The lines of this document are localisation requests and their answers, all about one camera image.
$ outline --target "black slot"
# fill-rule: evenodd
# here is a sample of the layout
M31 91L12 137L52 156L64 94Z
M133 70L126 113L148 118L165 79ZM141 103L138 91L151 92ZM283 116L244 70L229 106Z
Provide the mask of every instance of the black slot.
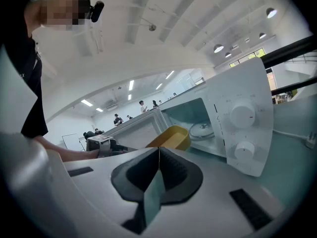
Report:
M255 230L271 222L272 218L243 189L231 191L230 195Z
M75 176L79 176L79 175L89 173L92 171L93 171L93 169L91 167L85 167L85 168L70 170L70 171L68 171L68 174L70 177L75 177Z

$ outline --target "black railing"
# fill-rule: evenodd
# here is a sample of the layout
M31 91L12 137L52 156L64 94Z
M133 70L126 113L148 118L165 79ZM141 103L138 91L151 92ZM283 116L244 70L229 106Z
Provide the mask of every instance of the black railing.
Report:
M261 57L261 60L264 64L264 67L267 69L277 64L280 64L282 62L286 62L290 59L306 54L308 52L314 51L316 49L317 49L317 38L314 35L312 35L310 37L306 37L290 45L287 45L283 48L275 50L271 53L268 53L265 56ZM309 78L302 82L298 82L292 85L275 89L271 91L272 96L289 92L289 91L302 88L308 85L312 85L315 83L317 83L317 76Z

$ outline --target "window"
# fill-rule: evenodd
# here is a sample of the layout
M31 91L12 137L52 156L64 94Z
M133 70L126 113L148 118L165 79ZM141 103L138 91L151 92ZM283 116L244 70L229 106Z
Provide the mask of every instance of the window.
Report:
M265 52L263 49L259 49L257 51L254 52L256 54L257 57L263 57L265 55Z
M252 58L255 58L255 57L262 57L265 55L265 52L264 52L264 49L261 48L259 50L256 50L248 55L246 55L245 57L242 57L240 59L238 59L237 61L234 61L232 63L230 63L230 67L234 67L240 63L243 63L244 61L247 61L249 59L252 59ZM272 90L275 90L276 89L276 83L275 83L275 78L274 78L274 74L272 72L272 69L271 68L268 68L266 69L266 75L267 75L267 79L268 79L268 83L269 83L269 87Z
M237 61L234 61L233 63L231 63L230 64L230 67L234 67L234 66L236 66L236 65L238 65L239 64L239 61L237 60Z

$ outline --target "power cord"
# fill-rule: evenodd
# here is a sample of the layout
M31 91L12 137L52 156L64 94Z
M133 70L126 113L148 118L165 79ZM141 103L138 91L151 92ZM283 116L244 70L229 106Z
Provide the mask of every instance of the power cord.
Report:
M306 146L308 148L313 149L316 145L316 133L313 133L311 131L311 133L309 134L309 136L301 136L301 135L296 135L296 134L291 134L291 133L287 133L287 132L283 132L283 131L279 131L274 129L273 132L277 133L277 134L282 134L285 136L289 136L289 137L294 137L294 138L299 138L299 139L303 139L305 140Z

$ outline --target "glass panel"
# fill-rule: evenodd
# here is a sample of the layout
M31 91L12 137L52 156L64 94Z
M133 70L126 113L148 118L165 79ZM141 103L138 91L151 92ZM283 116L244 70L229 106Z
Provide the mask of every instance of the glass panel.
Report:
M242 57L241 59L239 59L239 62L242 63L244 61L247 61L247 60L249 60L251 58L255 58L255 57L256 57L256 55L254 53L251 53L251 54L248 54L247 56Z
M257 51L254 52L256 54L257 57L263 57L265 55L264 49L259 49Z
M236 66L236 65L238 65L239 64L239 61L237 60L237 61L234 61L233 63L231 63L230 64L230 67L232 68L232 67L234 67L234 66Z

